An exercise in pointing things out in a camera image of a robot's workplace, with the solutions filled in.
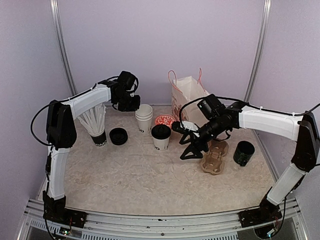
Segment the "white paper takeout bag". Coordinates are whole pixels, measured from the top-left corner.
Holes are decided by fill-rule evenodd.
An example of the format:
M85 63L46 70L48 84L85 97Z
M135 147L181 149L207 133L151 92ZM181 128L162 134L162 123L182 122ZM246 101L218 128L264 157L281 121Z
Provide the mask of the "white paper takeout bag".
M171 83L171 112L176 121L179 121L179 112L185 104L206 97L209 93L205 90L202 82L202 69L199 68L198 79L192 76L187 76L177 79L176 73L173 70L168 72L168 80ZM197 102L186 106L181 113L183 121L188 121L197 124L199 127L204 125L208 120L197 107Z

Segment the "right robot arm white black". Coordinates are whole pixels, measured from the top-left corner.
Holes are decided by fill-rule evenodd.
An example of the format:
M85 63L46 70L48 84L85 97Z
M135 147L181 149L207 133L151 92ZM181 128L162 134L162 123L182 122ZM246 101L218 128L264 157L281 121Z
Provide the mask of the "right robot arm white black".
M239 141L249 141L255 152L245 167L237 165L233 154ZM290 163L296 143L283 136L254 130L234 130L227 140L228 150L221 159L222 172L217 176L204 173L198 190L205 212L233 211L259 204L263 195Z

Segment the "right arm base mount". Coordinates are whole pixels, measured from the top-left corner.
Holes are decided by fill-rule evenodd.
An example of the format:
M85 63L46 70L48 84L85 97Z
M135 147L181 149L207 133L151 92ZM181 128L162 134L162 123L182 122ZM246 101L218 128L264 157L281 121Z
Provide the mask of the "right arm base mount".
M279 205L273 205L266 199L263 199L257 208L240 211L238 216L242 228L268 223L283 217Z

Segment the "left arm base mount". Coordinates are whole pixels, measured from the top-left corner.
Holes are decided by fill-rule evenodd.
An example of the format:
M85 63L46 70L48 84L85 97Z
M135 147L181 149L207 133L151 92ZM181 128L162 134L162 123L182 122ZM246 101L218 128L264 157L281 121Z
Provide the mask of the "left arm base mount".
M66 199L66 196L64 196L63 198L54 200L52 197L44 195L43 218L55 223L83 229L87 213L66 208Z

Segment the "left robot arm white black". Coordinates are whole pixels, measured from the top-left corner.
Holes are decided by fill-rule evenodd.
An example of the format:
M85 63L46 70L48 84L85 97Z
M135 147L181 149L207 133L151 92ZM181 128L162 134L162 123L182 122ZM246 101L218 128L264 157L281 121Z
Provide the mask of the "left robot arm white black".
M111 102L120 112L134 112L140 106L137 77L115 76L100 81L102 87L92 88L65 100L53 100L48 105L46 134L48 156L45 166L46 191L43 193L44 217L63 223L70 218L66 208L64 177L71 147L77 139L74 120L90 109Z

